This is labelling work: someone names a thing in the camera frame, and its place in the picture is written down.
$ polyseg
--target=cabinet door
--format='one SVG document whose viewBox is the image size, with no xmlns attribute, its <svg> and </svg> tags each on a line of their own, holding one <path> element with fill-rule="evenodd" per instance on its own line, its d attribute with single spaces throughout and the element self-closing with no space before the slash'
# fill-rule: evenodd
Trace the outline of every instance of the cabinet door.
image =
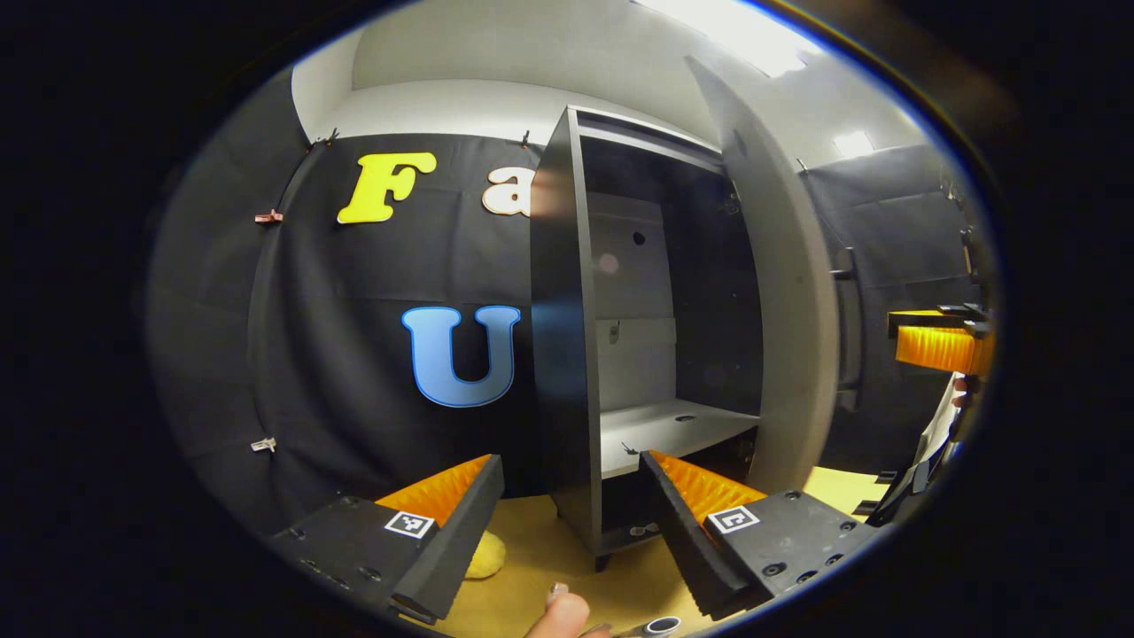
<svg viewBox="0 0 1134 638">
<path fill-rule="evenodd" d="M 543 475 L 591 552 L 602 511 L 594 279 L 578 120 L 568 108 L 532 180 L 532 352 Z"/>
<path fill-rule="evenodd" d="M 839 329 L 819 218 L 789 158 L 720 77 L 686 61 L 717 126 L 760 277 L 763 391 L 750 486 L 799 490 L 819 462 L 838 386 Z"/>
</svg>

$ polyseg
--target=black curtain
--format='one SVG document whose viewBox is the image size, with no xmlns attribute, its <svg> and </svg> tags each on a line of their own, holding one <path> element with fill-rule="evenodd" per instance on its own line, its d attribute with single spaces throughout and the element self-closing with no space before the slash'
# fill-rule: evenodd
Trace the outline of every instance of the black curtain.
<svg viewBox="0 0 1134 638">
<path fill-rule="evenodd" d="M 823 467 L 863 474 L 909 467 L 946 390 L 948 373 L 895 361 L 886 334 L 887 312 L 978 300 L 960 244 L 967 222 L 941 189 L 942 165 L 933 148 L 904 146 L 801 173 L 832 258 L 854 248 L 863 294 L 861 406 L 836 408 Z M 839 284 L 840 294 L 853 294 Z"/>
<path fill-rule="evenodd" d="M 490 170 L 534 169 L 540 147 L 462 135 L 350 137 L 319 148 L 297 172 L 307 146 L 286 69 L 201 150 L 161 220 L 147 348 L 175 439 L 198 477 L 261 534 L 337 493 L 376 499 L 485 453 L 503 457 L 506 496 L 541 493 L 528 220 L 481 204 Z M 431 152 L 438 167 L 417 175 L 405 201 L 388 196 L 390 220 L 339 224 L 358 158 L 383 152 Z M 254 223 L 285 190 L 285 220 Z M 272 233 L 274 249 L 262 256 Z M 460 311 L 454 366 L 477 380 L 488 346 L 473 312 L 489 304 L 522 312 L 510 391 L 480 408 L 429 401 L 414 383 L 401 313 Z M 276 439 L 274 453 L 253 452 L 265 437 Z"/>
</svg>

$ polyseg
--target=blue letter u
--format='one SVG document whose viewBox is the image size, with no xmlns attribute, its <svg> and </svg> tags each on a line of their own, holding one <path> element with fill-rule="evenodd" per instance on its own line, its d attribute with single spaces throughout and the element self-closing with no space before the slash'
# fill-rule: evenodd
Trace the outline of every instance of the blue letter u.
<svg viewBox="0 0 1134 638">
<path fill-rule="evenodd" d="M 510 305 L 486 305 L 474 317 L 489 332 L 489 374 L 469 383 L 458 380 L 452 371 L 452 329 L 460 324 L 460 313 L 451 307 L 414 307 L 401 315 L 401 325 L 411 335 L 414 381 L 434 403 L 475 408 L 492 403 L 511 388 L 511 327 L 519 322 L 519 311 Z"/>
</svg>

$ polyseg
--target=orange foam pad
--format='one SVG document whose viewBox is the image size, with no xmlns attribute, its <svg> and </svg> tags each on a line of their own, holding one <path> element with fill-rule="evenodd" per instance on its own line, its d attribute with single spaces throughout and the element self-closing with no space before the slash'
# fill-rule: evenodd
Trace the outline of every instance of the orange foam pad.
<svg viewBox="0 0 1134 638">
<path fill-rule="evenodd" d="M 992 364 L 992 335 L 973 339 L 963 329 L 899 326 L 895 359 L 934 371 L 984 375 Z"/>
<path fill-rule="evenodd" d="M 429 517 L 434 519 L 439 527 L 443 527 L 465 493 L 468 492 L 468 486 L 473 484 L 476 475 L 488 462 L 489 457 L 491 454 L 454 466 L 443 473 L 383 496 L 374 503 L 418 517 Z"/>
<path fill-rule="evenodd" d="M 651 450 L 650 454 L 653 456 L 674 487 L 682 494 L 685 504 L 693 512 L 693 518 L 702 526 L 704 526 L 705 518 L 713 512 L 760 501 L 768 496 L 676 457 L 669 457 L 654 450 Z"/>
</svg>

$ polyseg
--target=letter f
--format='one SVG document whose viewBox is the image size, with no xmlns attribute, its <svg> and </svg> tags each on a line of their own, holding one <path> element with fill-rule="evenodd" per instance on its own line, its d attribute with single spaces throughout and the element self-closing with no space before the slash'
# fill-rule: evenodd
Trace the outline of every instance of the letter f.
<svg viewBox="0 0 1134 638">
<path fill-rule="evenodd" d="M 437 158 L 433 153 L 374 153 L 358 158 L 358 165 L 362 175 L 350 203 L 339 211 L 339 223 L 386 221 L 393 216 L 393 209 L 386 204 L 386 192 L 390 190 L 395 201 L 405 199 L 414 189 L 414 169 L 433 172 Z M 393 172 L 398 165 L 406 168 Z"/>
</svg>

